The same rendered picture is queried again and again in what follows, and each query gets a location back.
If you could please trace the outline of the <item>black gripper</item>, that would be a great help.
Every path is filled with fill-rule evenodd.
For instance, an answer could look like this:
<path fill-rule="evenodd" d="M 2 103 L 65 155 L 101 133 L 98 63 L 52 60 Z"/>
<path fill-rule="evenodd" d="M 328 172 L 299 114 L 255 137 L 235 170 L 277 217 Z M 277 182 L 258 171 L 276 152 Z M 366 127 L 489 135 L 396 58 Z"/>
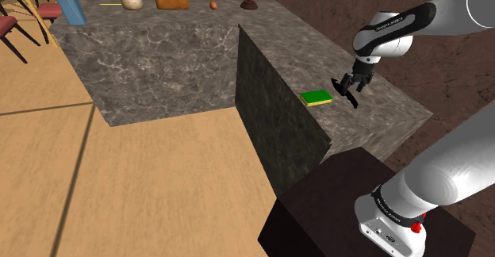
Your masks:
<path fill-rule="evenodd" d="M 340 81 L 341 90 L 339 91 L 339 93 L 341 95 L 345 95 L 347 93 L 349 86 L 352 84 L 352 76 L 356 78 L 360 76 L 359 84 L 356 90 L 358 92 L 361 92 L 363 88 L 371 82 L 374 76 L 374 74 L 372 73 L 373 69 L 374 63 L 363 62 L 359 59 L 356 59 L 352 66 L 351 75 L 346 73 Z"/>

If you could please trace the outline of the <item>black knife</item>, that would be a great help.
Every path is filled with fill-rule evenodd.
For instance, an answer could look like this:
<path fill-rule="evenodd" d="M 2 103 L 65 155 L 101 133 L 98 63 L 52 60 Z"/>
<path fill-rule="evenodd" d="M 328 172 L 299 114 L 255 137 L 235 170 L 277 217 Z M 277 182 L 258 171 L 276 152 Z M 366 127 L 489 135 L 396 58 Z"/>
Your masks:
<path fill-rule="evenodd" d="M 342 85 L 340 85 L 336 79 L 331 79 L 332 85 L 334 86 L 335 90 L 343 97 L 346 97 L 347 100 L 352 104 L 354 109 L 357 109 L 359 104 L 356 101 L 355 97 L 352 95 L 352 93 L 345 89 Z"/>

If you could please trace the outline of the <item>green and yellow sponge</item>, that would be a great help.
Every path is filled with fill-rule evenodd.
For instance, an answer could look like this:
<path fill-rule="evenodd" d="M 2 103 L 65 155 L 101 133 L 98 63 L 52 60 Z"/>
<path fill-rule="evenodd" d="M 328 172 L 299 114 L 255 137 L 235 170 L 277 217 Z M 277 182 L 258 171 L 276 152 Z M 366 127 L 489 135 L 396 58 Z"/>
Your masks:
<path fill-rule="evenodd" d="M 333 100 L 325 89 L 301 93 L 300 98 L 306 106 L 322 105 Z"/>

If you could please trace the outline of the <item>dark robot stand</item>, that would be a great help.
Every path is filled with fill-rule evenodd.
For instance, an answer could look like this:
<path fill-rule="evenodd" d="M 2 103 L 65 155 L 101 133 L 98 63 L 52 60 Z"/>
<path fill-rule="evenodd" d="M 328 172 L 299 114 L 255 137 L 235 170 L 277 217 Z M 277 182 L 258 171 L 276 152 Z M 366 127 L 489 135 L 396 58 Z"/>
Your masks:
<path fill-rule="evenodd" d="M 364 148 L 332 155 L 277 198 L 259 244 L 268 257 L 413 257 L 370 195 L 396 177 Z"/>

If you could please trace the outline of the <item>blue bottle with brown top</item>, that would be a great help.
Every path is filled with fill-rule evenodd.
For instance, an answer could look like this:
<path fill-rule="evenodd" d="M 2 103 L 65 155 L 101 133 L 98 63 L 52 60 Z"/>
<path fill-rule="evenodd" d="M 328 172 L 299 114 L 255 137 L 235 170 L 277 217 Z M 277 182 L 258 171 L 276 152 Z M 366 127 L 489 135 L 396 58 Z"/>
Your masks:
<path fill-rule="evenodd" d="M 85 25 L 86 16 L 79 0 L 56 0 L 70 25 Z"/>

